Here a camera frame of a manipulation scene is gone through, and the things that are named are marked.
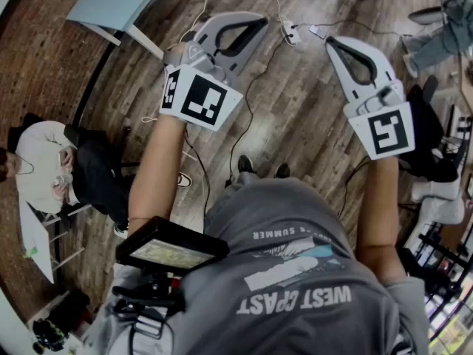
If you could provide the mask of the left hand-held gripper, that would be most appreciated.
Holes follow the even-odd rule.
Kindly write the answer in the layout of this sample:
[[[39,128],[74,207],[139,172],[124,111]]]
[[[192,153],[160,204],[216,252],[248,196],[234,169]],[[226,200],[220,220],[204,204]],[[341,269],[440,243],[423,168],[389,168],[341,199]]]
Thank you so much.
[[[244,30],[231,44],[228,31]],[[242,100],[237,79],[268,30],[268,19],[252,12],[211,16],[199,29],[199,42],[188,36],[164,54],[166,82],[160,114],[212,131],[220,129]],[[221,61],[209,49],[221,49]]]

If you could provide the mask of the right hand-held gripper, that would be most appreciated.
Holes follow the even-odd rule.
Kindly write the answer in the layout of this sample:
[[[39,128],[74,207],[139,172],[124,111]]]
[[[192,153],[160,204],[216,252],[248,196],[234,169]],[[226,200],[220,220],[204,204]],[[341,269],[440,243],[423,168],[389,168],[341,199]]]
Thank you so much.
[[[392,65],[387,57],[367,42],[347,36],[330,36],[325,47],[344,95],[351,102],[344,107],[344,114],[369,158],[377,160],[414,150],[411,108],[401,81],[389,83]],[[368,69],[369,81],[355,75],[345,55]],[[387,85],[373,96],[358,100],[358,84]]]

